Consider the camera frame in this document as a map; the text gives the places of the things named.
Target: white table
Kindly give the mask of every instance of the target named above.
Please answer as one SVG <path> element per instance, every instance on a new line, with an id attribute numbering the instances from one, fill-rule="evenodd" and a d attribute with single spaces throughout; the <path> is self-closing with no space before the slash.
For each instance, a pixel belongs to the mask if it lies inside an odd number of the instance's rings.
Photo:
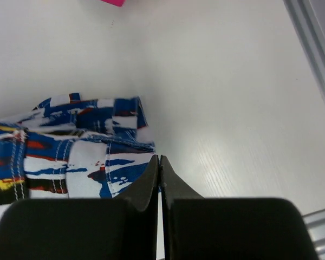
<path id="1" fill-rule="evenodd" d="M 282 0 L 0 1 L 0 117 L 70 92 L 140 95 L 204 196 L 325 208 L 325 103 Z"/>

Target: fabric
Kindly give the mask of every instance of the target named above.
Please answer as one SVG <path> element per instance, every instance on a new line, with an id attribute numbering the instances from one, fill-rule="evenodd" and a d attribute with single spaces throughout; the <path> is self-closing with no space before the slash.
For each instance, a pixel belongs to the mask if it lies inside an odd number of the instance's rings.
<path id="1" fill-rule="evenodd" d="M 51 97 L 0 120 L 0 205 L 113 198 L 143 174 L 154 151 L 138 97 Z"/>

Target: pink object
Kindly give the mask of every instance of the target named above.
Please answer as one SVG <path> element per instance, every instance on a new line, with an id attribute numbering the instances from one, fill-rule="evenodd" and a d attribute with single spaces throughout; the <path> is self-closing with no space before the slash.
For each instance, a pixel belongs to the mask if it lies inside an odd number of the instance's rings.
<path id="1" fill-rule="evenodd" d="M 114 4 L 117 7 L 121 7 L 125 2 L 125 0 L 101 0 L 101 1 L 104 1 L 104 2 L 110 3 L 110 4 Z"/>

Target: yellow stripe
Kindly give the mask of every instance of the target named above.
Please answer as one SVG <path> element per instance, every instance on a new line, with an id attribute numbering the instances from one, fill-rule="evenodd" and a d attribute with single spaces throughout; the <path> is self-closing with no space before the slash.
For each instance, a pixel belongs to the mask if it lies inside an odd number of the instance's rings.
<path id="1" fill-rule="evenodd" d="M 23 182 L 23 181 L 22 180 L 16 180 L 16 185 L 20 184 L 21 182 Z M 0 190 L 2 190 L 2 191 L 8 190 L 14 184 L 15 184 L 15 182 L 13 181 L 12 178 L 7 178 L 7 179 L 0 180 Z"/>
<path id="2" fill-rule="evenodd" d="M 15 131 L 17 129 L 14 128 L 14 127 L 9 127 L 9 126 L 0 126 L 0 130 L 1 131 L 7 131 L 7 132 L 13 132 L 13 131 Z"/>

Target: cloth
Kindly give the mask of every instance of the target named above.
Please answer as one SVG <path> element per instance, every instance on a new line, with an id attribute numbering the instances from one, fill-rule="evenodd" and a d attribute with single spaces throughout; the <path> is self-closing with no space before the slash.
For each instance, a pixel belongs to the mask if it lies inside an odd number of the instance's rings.
<path id="1" fill-rule="evenodd" d="M 138 97 L 49 98 L 0 120 L 0 205 L 113 198 L 143 174 L 154 151 Z"/>

